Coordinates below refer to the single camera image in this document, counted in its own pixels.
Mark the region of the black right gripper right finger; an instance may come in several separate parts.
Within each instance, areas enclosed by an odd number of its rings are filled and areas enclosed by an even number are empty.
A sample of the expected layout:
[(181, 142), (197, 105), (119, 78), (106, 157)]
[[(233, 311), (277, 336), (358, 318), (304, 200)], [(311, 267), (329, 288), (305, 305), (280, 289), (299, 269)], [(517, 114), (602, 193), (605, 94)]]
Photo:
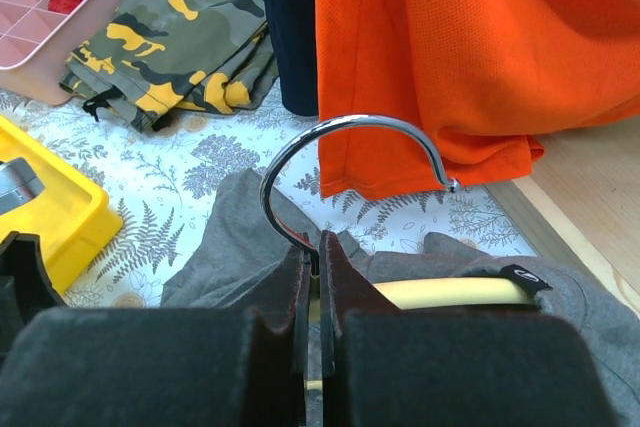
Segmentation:
[(326, 426), (611, 426), (590, 352), (567, 322), (526, 311), (403, 311), (319, 247)]

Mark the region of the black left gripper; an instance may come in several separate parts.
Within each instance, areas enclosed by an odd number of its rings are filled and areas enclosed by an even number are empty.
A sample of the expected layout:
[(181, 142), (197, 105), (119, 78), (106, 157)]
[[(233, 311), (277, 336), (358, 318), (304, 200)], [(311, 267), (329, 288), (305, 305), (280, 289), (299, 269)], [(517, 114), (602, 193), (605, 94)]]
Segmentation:
[(64, 301), (45, 269), (40, 237), (11, 231), (1, 241), (1, 361), (21, 337), (43, 337), (59, 319)]

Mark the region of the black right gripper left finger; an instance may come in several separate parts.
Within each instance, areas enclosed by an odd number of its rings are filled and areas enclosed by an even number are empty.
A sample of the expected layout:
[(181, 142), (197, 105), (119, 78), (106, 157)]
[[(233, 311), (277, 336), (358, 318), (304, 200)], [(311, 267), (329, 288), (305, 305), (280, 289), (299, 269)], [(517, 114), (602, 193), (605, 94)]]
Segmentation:
[(39, 313), (1, 369), (5, 426), (300, 426), (310, 267), (291, 248), (223, 308)]

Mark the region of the cream yellow hanger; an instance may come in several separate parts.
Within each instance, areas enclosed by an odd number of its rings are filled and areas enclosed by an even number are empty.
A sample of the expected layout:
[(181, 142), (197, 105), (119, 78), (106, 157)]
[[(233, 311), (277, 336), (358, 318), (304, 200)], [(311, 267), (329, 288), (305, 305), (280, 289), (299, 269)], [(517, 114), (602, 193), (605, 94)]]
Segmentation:
[(321, 194), (353, 190), (369, 201), (443, 197), (468, 185), (511, 180), (530, 173), (540, 156), (539, 144), (524, 135), (430, 139), (419, 127), (381, 115), (340, 116), (311, 127), (275, 155), (260, 184), (260, 203), (274, 230), (302, 251), (313, 278), (320, 271), (317, 247), (277, 216), (272, 200), (282, 167), (312, 142), (318, 144)]

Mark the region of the grey shorts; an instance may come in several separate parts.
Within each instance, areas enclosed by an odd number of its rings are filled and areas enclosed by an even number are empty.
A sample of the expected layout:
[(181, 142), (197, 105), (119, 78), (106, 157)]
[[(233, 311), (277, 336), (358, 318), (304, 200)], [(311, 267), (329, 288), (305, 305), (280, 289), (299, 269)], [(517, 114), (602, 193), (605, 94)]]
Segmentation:
[[(290, 244), (266, 221), (261, 177), (251, 169), (220, 184), (203, 239), (167, 280), (163, 307), (225, 307), (268, 275)], [(352, 265), (373, 283), (420, 278), (493, 276), (516, 265), (546, 283), (534, 299), (544, 314), (568, 321), (588, 345), (618, 423), (639, 423), (639, 318), (590, 276), (536, 257), (493, 257), (440, 233), (416, 253), (367, 254), (347, 231), (338, 238)]]

